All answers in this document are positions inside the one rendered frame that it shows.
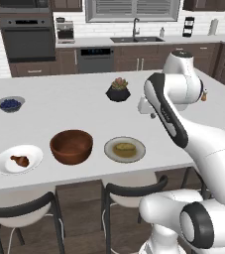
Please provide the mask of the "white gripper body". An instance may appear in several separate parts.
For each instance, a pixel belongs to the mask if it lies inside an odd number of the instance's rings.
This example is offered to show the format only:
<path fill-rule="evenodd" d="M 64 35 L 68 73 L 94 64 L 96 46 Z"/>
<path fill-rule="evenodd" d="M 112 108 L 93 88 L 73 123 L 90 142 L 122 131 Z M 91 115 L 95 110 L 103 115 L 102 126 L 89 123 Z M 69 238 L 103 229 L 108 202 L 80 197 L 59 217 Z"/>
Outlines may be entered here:
<path fill-rule="evenodd" d="M 141 114 L 149 114 L 151 116 L 152 113 L 155 113 L 157 116 L 157 113 L 154 107 L 149 103 L 149 101 L 147 100 L 145 96 L 142 96 L 140 98 L 140 101 L 138 104 L 138 110 Z"/>

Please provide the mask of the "yellow-brown potato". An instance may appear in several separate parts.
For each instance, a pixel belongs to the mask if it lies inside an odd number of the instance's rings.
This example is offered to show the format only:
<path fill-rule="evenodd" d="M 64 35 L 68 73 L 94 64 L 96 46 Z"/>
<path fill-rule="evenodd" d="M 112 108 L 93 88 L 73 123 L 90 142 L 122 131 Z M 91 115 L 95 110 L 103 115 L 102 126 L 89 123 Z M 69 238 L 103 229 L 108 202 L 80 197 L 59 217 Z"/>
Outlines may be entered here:
<path fill-rule="evenodd" d="M 137 148 L 132 143 L 117 143 L 113 147 L 113 152 L 121 158 L 131 158 L 137 153 Z"/>

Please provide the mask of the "brown wooden bowl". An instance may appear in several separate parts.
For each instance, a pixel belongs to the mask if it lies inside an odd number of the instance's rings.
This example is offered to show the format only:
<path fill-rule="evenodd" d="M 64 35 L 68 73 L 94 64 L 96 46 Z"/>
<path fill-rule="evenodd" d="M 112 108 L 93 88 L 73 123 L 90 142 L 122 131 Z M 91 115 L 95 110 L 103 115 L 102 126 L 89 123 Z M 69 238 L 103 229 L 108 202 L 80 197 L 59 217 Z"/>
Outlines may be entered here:
<path fill-rule="evenodd" d="M 51 151 L 57 161 L 64 165 L 77 165 L 91 154 L 93 139 L 82 130 L 65 130 L 55 134 L 51 141 Z"/>

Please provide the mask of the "brown chicken drumstick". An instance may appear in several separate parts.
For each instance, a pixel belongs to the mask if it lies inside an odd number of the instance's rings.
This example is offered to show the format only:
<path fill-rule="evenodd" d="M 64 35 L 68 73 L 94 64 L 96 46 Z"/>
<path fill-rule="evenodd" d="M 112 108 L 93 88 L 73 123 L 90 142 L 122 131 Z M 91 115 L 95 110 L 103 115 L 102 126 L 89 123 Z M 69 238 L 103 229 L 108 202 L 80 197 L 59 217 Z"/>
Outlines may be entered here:
<path fill-rule="evenodd" d="M 15 161 L 20 167 L 27 168 L 30 164 L 29 159 L 26 156 L 11 156 L 10 159 Z"/>

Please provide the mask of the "succulent in black pot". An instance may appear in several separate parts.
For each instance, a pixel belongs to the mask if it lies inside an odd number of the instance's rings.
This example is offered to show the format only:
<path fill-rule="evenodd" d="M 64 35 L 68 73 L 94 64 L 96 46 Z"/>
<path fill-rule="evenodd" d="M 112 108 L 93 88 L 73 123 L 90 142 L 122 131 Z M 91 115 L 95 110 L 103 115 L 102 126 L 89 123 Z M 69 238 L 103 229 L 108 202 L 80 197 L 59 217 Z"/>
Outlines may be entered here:
<path fill-rule="evenodd" d="M 106 95 L 111 101 L 126 101 L 131 93 L 127 88 L 128 81 L 122 77 L 117 77 L 108 88 Z"/>

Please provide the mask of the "grey plate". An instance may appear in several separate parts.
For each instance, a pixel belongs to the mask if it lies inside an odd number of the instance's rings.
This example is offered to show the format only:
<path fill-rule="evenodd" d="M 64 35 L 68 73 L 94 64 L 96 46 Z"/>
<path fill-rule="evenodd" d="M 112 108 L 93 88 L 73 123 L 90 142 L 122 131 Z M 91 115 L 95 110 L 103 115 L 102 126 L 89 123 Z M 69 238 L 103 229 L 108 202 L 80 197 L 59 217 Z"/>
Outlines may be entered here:
<path fill-rule="evenodd" d="M 114 152 L 113 152 L 113 147 L 117 144 L 117 143 L 132 143 L 136 146 L 137 148 L 137 153 L 134 157 L 131 158 L 121 158 L 119 156 L 117 156 Z M 109 140 L 105 146 L 104 146 L 104 152 L 107 155 L 107 157 L 115 162 L 118 163 L 134 163 L 137 161 L 140 161 L 146 154 L 146 147 L 144 146 L 144 144 L 142 142 L 140 142 L 137 139 L 131 138 L 131 137 L 116 137 L 113 138 L 111 140 Z"/>

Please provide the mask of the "dark sink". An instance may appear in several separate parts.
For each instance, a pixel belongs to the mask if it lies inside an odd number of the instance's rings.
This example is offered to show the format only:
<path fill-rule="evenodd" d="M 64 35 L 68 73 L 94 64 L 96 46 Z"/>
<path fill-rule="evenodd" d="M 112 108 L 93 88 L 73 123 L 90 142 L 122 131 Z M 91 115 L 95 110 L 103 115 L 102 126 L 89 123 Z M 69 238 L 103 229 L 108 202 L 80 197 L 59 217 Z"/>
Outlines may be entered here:
<path fill-rule="evenodd" d="M 113 43 L 145 43 L 145 42 L 164 42 L 159 37 L 124 37 L 124 38 L 110 38 Z"/>

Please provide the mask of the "white stool with black back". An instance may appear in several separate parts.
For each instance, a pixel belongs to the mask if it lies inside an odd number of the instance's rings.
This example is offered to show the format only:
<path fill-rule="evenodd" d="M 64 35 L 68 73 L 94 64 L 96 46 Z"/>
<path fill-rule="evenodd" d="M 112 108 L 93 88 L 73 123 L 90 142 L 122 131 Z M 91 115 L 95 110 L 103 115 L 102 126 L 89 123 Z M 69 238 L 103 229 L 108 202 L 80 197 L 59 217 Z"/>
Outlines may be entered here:
<path fill-rule="evenodd" d="M 162 191 L 168 181 L 167 176 L 161 176 L 157 180 L 154 172 L 122 174 L 101 180 L 101 229 L 105 234 L 106 254 L 116 254 L 111 248 L 111 206 L 119 204 L 123 207 L 138 208 L 143 196 Z"/>
<path fill-rule="evenodd" d="M 58 196 L 55 187 L 33 190 L 14 190 L 0 194 L 0 225 L 16 232 L 22 245 L 25 244 L 21 233 L 23 227 L 32 225 L 51 212 L 56 228 L 59 254 L 65 254 L 65 236 Z M 0 254 L 4 254 L 0 238 Z"/>

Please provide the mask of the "black stool legs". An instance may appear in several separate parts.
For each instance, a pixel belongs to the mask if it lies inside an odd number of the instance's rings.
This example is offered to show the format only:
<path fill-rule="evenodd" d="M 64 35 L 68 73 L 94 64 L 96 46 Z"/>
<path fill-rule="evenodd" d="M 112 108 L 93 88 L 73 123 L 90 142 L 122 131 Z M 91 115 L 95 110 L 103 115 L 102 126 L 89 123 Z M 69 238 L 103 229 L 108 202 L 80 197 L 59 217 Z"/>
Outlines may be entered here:
<path fill-rule="evenodd" d="M 184 172 L 183 180 L 182 180 L 182 183 L 181 183 L 181 186 L 180 186 L 181 189 L 184 189 L 184 187 L 186 185 L 190 169 L 191 168 L 188 167 L 188 168 L 186 168 L 186 170 Z M 207 197 L 207 186 L 206 186 L 203 178 L 201 177 L 201 175 L 196 170 L 194 170 L 194 171 L 195 171 L 197 177 L 199 178 L 199 180 L 201 182 L 201 191 L 200 191 L 200 194 L 203 197 L 203 199 L 208 199 L 208 197 Z"/>

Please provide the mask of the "window with grey blinds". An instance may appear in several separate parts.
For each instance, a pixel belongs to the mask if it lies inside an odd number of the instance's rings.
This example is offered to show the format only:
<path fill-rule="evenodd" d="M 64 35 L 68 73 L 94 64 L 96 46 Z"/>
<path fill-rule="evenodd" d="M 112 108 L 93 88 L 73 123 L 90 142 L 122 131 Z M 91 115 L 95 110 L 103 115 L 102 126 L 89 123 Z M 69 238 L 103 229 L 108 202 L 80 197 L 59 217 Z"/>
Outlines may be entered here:
<path fill-rule="evenodd" d="M 180 0 L 85 0 L 87 23 L 175 22 Z"/>

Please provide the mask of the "white paper towel roll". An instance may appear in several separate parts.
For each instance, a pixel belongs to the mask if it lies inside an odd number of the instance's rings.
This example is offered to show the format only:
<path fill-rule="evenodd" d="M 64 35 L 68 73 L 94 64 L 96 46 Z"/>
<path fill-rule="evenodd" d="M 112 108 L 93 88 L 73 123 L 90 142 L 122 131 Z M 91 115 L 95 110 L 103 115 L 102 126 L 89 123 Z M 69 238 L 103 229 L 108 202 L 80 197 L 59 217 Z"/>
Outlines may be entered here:
<path fill-rule="evenodd" d="M 213 19 L 210 23 L 208 36 L 214 36 L 218 27 L 218 19 Z"/>

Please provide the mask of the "brown upper cupboard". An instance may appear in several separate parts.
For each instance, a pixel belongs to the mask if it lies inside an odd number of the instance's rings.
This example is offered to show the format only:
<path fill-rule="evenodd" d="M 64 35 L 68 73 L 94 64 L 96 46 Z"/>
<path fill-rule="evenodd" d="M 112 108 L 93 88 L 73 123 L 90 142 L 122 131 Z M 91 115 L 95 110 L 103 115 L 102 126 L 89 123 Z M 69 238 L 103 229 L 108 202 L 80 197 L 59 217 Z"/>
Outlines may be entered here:
<path fill-rule="evenodd" d="M 186 11 L 225 11 L 225 0 L 184 0 L 183 10 Z"/>
<path fill-rule="evenodd" d="M 82 0 L 51 0 L 54 12 L 81 12 Z"/>

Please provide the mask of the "blueberries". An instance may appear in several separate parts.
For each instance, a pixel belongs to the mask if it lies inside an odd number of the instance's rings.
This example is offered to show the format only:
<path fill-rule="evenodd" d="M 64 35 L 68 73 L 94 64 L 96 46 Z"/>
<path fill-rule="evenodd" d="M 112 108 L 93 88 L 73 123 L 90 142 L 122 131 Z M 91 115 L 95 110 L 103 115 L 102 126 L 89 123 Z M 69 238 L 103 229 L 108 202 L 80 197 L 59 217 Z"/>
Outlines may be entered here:
<path fill-rule="evenodd" d="M 1 104 L 0 108 L 1 109 L 13 109 L 20 107 L 21 103 L 15 99 L 5 99 Z"/>

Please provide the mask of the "white plate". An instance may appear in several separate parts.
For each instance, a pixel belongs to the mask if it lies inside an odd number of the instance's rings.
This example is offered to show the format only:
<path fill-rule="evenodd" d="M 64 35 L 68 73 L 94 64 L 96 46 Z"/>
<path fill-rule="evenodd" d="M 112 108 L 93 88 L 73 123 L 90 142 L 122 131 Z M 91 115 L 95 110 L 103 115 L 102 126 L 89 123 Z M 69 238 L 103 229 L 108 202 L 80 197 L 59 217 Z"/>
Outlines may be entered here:
<path fill-rule="evenodd" d="M 27 168 L 20 167 L 11 156 L 26 156 L 29 159 Z M 0 154 L 0 174 L 21 175 L 36 168 L 43 159 L 43 151 L 34 145 L 19 145 L 9 148 Z"/>

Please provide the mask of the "black microwave oven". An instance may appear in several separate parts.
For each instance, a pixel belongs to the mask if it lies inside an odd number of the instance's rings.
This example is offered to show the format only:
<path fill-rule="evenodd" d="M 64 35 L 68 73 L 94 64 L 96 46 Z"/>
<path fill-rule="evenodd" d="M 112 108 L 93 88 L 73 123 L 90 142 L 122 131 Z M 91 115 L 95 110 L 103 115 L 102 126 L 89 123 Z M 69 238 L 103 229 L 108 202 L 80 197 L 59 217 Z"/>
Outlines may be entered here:
<path fill-rule="evenodd" d="M 48 8 L 48 0 L 0 0 L 2 8 Z"/>

